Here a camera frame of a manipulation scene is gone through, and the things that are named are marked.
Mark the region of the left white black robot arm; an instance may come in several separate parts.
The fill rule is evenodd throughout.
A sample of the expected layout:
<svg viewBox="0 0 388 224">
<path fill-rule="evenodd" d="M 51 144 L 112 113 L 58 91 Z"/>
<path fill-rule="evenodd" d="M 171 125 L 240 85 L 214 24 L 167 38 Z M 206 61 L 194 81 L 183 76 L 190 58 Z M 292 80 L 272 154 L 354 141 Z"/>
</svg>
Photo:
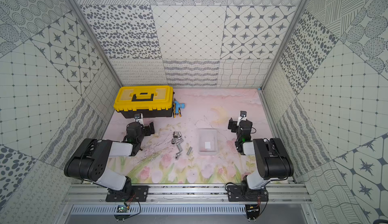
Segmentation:
<svg viewBox="0 0 388 224">
<path fill-rule="evenodd" d="M 153 122 L 148 126 L 132 122 L 127 125 L 126 136 L 121 142 L 86 138 L 65 164 L 64 174 L 106 187 L 111 194 L 131 196 L 131 179 L 107 168 L 108 160 L 136 156 L 142 150 L 143 139 L 154 133 Z"/>
</svg>

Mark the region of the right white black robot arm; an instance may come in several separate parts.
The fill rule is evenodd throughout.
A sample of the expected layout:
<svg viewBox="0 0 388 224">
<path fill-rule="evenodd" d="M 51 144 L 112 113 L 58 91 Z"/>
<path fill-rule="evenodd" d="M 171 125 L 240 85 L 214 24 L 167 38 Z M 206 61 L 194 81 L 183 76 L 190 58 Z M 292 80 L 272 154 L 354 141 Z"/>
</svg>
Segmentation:
<svg viewBox="0 0 388 224">
<path fill-rule="evenodd" d="M 294 175 L 294 166 L 280 138 L 253 139 L 253 123 L 244 114 L 237 121 L 231 118 L 228 129 L 236 134 L 237 152 L 256 159 L 257 169 L 243 177 L 243 190 L 261 190 L 272 181 L 286 180 Z"/>
</svg>

